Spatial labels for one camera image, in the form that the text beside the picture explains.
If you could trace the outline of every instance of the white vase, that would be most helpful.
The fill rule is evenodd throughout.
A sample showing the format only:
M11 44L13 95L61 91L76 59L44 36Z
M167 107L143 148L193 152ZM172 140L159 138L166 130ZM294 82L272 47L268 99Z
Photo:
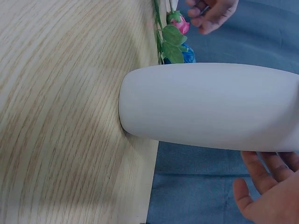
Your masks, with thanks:
M158 65L127 74L119 115L130 134L193 146L299 150L299 76L228 63Z

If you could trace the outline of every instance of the flower stem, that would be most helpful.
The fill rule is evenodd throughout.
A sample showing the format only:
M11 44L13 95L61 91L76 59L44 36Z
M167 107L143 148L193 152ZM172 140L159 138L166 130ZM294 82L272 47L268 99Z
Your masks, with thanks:
M171 2L171 0L169 0L169 5L170 5L170 11L171 11L171 13L173 13L173 7L172 7L172 2Z

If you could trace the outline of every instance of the light wood surface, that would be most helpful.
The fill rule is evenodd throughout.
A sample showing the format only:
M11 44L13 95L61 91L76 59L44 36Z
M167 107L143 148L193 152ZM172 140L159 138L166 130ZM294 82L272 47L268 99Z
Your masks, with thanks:
M0 223L145 222L158 142L118 94L157 64L153 23L152 0L0 1Z

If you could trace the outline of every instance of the blue fabric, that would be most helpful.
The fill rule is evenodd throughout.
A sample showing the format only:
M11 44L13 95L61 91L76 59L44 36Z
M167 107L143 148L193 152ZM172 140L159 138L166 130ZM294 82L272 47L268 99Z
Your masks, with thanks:
M189 21L184 0L178 8ZM244 63L299 74L298 0L241 0L220 29L200 35L190 27L186 35L197 62ZM237 177L244 177L252 196L259 197L239 152L160 142L148 223L251 223L233 200Z

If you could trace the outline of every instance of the green leaf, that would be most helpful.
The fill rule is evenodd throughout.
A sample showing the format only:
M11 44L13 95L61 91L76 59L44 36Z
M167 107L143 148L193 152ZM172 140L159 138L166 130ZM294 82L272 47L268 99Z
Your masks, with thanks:
M187 39L188 39L188 38L187 38L186 36L183 36L183 38L182 38L182 43L181 43L181 44L185 43Z
M183 54L177 46L174 46L168 42L163 42L162 49L164 56L167 57L172 64L184 63Z
M187 37L182 35L178 28L173 25L167 25L162 29L163 39L175 46L181 45L187 40Z
M179 45L178 48L179 48L179 50L182 51L182 52L188 52L188 48L185 48L185 47L182 46L182 45Z

